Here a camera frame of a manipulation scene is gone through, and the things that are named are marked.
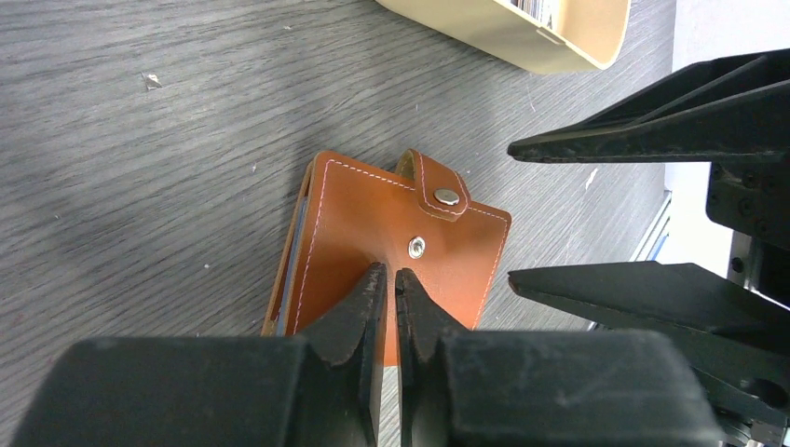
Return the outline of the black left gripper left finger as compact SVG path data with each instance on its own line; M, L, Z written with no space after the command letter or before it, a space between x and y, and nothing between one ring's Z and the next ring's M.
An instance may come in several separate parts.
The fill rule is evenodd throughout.
M55 362L16 446L374 446L388 273L291 336L99 337Z

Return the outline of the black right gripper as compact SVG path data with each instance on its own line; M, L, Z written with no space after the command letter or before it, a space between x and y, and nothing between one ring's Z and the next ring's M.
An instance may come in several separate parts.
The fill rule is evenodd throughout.
M788 50L690 64L508 153L536 163L714 162L705 210L733 231L727 278L744 288L695 264L657 262L518 270L509 283L613 330L664 334L713 407L788 426L789 312L757 295L789 306Z

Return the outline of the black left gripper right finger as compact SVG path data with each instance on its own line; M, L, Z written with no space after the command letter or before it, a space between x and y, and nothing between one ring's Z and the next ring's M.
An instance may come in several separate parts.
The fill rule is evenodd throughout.
M688 363L655 332L472 331L395 277L404 446L715 446Z

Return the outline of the orange leather card holder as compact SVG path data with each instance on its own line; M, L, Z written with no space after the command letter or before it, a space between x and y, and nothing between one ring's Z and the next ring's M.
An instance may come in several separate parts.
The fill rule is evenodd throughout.
M474 201L462 177L409 149L395 170L333 151L307 165L262 332L292 335L323 316L370 264L408 268L467 328L478 325L511 216Z

